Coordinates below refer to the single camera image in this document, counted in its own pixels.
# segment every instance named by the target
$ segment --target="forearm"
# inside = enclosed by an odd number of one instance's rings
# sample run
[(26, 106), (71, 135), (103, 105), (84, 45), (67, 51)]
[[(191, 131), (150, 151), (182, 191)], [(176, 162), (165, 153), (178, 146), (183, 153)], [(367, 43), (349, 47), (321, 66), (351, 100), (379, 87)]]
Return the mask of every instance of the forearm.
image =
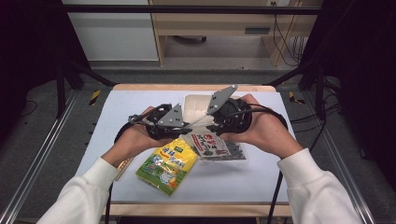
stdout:
[(67, 182), (57, 202), (38, 223), (98, 223), (117, 174), (116, 168), (98, 159), (83, 176)]
[(278, 163), (288, 184), (296, 223), (361, 223), (347, 191), (330, 172), (322, 171), (304, 149)]

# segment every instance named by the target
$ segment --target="desk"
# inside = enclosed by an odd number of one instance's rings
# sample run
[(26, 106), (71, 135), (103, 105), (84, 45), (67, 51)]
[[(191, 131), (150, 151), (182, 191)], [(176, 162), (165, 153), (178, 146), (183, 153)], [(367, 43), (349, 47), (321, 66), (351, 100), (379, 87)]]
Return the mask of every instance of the desk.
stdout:
[[(88, 170), (96, 158), (112, 146), (115, 135), (128, 116), (141, 113), (149, 105), (183, 103), (186, 94), (210, 94), (226, 87), (116, 86), (107, 97), (77, 175)], [(289, 122), (280, 95), (273, 87), (240, 86), (234, 95), (242, 96), (249, 92)], [(151, 154), (153, 149), (149, 149), (134, 158), (120, 180), (115, 182), (110, 213), (112, 216), (266, 217), (276, 186), (278, 158), (248, 144), (243, 144), (243, 149), (247, 157), (245, 161), (197, 161), (171, 197), (163, 195), (134, 174)], [(286, 183), (282, 184), (278, 201), (274, 215), (290, 217)]]
[[(269, 7), (269, 0), (148, 0), (150, 5), (183, 6), (245, 6)], [(280, 7), (320, 7), (323, 0), (274, 1)], [(285, 41), (278, 30), (274, 40), (274, 15), (243, 14), (151, 14), (160, 64), (163, 65), (166, 40), (169, 35), (260, 35), (273, 65), (278, 65), (281, 54), (287, 53)], [(310, 35), (317, 16), (278, 15), (276, 20), (288, 45), (292, 36)]]

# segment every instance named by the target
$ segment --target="yellow and black tape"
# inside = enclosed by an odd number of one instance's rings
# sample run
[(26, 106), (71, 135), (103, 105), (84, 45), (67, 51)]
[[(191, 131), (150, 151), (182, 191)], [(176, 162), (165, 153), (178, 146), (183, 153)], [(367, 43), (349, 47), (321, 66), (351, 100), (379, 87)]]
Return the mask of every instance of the yellow and black tape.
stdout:
[(95, 92), (93, 93), (92, 98), (91, 98), (91, 100), (90, 100), (90, 105), (95, 105), (96, 100), (97, 100), (98, 97), (99, 97), (99, 94), (100, 94), (100, 91), (95, 91)]
[(295, 103), (300, 104), (300, 105), (305, 105), (305, 100), (297, 100), (294, 97), (294, 93), (292, 91), (289, 91), (289, 100), (291, 102), (295, 102)]

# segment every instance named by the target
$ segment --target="sleeve cuff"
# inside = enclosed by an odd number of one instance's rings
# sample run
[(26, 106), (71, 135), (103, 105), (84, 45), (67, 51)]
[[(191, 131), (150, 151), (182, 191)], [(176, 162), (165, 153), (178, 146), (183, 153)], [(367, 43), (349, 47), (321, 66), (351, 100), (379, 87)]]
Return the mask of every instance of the sleeve cuff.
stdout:
[(277, 163), (289, 188), (298, 187), (325, 175), (315, 163), (308, 148)]
[(91, 185), (108, 190), (119, 170), (102, 158), (96, 159), (93, 166), (82, 176)]

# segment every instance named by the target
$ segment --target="person's right hand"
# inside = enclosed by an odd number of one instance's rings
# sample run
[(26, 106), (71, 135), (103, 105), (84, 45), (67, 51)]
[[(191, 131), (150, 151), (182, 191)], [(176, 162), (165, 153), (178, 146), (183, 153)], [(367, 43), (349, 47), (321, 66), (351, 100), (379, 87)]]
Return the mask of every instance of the person's right hand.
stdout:
[[(241, 100), (248, 104), (259, 105), (251, 94), (241, 97)], [(277, 155), (280, 159), (285, 159), (303, 149), (277, 117), (265, 112), (253, 112), (250, 127), (244, 133), (223, 133), (220, 138), (251, 144)]]

